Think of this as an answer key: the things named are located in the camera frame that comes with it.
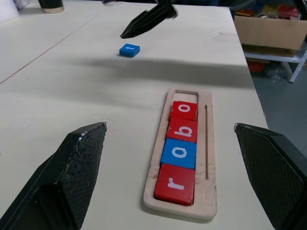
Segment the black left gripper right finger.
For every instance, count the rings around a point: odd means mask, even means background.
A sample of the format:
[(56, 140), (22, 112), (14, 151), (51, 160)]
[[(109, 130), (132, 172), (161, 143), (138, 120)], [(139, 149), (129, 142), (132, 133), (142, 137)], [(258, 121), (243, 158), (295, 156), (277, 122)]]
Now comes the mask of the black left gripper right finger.
[(276, 230), (307, 228), (307, 158), (284, 135), (234, 126), (250, 184)]

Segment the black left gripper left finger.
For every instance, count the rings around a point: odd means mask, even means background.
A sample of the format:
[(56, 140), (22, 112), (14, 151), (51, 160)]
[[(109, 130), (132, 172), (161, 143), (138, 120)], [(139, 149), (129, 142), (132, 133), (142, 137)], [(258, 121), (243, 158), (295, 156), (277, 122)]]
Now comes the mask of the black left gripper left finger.
[(105, 122), (67, 134), (0, 219), (2, 230), (81, 229), (98, 177)]

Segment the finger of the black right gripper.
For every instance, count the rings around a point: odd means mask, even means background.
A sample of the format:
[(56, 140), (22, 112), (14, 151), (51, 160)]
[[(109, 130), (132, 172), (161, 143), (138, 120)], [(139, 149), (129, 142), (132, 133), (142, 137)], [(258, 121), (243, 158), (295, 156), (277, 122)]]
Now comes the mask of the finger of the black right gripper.
[(176, 17), (176, 11), (171, 13), (154, 13), (144, 11), (128, 24), (120, 37), (122, 39), (137, 37), (152, 30), (165, 19), (171, 19)]
[(165, 19), (176, 17), (176, 9), (171, 3), (158, 3), (149, 11), (143, 11), (135, 17), (122, 32), (120, 37), (137, 37), (142, 35)]

